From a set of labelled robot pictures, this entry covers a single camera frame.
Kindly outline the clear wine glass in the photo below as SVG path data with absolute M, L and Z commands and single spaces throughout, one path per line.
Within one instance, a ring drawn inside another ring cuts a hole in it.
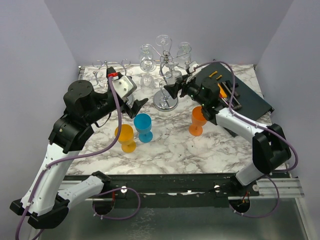
M 168 85 L 173 85 L 176 83 L 176 81 L 180 81 L 183 79 L 182 72 L 175 69 L 178 64 L 178 62 L 168 62 L 165 65 L 169 69 L 169 71 L 167 71 L 165 74 L 166 82 Z
M 177 60 L 178 65 L 185 68 L 191 62 L 192 47 L 188 42 L 181 42 L 178 45 Z
M 140 62 L 140 69 L 144 72 L 144 75 L 140 79 L 140 85 L 147 88 L 153 87 L 155 81 L 151 76 L 151 72 L 156 69 L 155 61 L 152 59 L 143 59 Z
M 154 59 L 154 54 L 151 48 L 146 44 L 141 45 L 139 47 L 139 57 L 138 57 L 139 64 L 144 60 L 153 60 L 153 59 Z

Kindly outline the tall chrome glass rack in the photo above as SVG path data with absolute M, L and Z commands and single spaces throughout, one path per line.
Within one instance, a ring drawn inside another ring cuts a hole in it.
M 168 62 L 177 62 L 177 53 L 172 55 L 171 52 L 164 52 L 162 55 L 158 55 L 158 50 L 153 47 L 151 44 L 144 44 L 148 45 L 153 52 L 153 60 L 156 64 L 156 68 L 159 68 L 159 75 L 160 80 L 158 81 L 159 90 L 153 96 L 153 104 L 156 109 L 161 112 L 170 112 L 174 110 L 178 106 L 178 99 L 172 98 L 170 94 L 164 89 L 164 86 L 167 85 L 166 81 L 166 72 L 169 71 L 169 68 L 166 67 Z M 179 65 L 175 67 L 176 70 L 181 71 L 185 70 L 185 68 L 180 67 Z

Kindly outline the clear wine glass front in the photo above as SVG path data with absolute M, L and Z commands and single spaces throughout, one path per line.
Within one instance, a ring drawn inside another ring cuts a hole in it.
M 143 59 L 140 62 L 140 69 L 144 72 L 144 75 L 140 79 L 140 85 L 147 88 L 153 87 L 155 81 L 151 76 L 151 72 L 156 69 L 155 61 L 152 59 Z

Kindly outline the orange plastic goblet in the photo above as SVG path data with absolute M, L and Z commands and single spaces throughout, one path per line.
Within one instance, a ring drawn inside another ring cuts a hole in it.
M 193 136 L 200 136 L 203 133 L 203 126 L 207 123 L 203 113 L 202 107 L 197 106 L 192 110 L 191 125 L 189 126 L 189 133 Z

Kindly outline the tall clear flute glass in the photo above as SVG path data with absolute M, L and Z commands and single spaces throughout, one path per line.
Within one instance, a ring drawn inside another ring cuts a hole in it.
M 171 52 L 173 41 L 168 35 L 161 34 L 155 38 L 155 44 L 160 47 L 158 55 L 162 55 L 164 52 Z

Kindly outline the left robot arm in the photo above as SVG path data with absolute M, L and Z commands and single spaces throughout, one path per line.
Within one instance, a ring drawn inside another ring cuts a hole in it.
M 71 208 L 87 198 L 107 197 L 111 191 L 110 178 L 100 171 L 71 188 L 59 187 L 71 163 L 93 135 L 92 124 L 113 111 L 134 118 L 148 101 L 135 100 L 132 106 L 124 102 L 136 88 L 127 76 L 112 81 L 105 93 L 95 92 L 87 80 L 71 83 L 63 96 L 65 111 L 53 125 L 41 168 L 25 196 L 14 200 L 10 209 L 19 216 L 28 216 L 28 224 L 34 229 L 46 230 L 56 228 Z

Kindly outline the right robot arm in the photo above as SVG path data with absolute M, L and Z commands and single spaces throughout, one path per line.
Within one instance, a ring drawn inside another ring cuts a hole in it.
M 230 191 L 234 195 L 243 195 L 249 184 L 270 174 L 291 158 L 283 129 L 277 124 L 258 123 L 224 106 L 219 98 L 218 83 L 210 77 L 205 77 L 200 84 L 195 78 L 176 81 L 165 85 L 164 89 L 174 99 L 189 96 L 200 105 L 201 113 L 208 122 L 234 132 L 252 145 L 251 163 L 232 177 Z

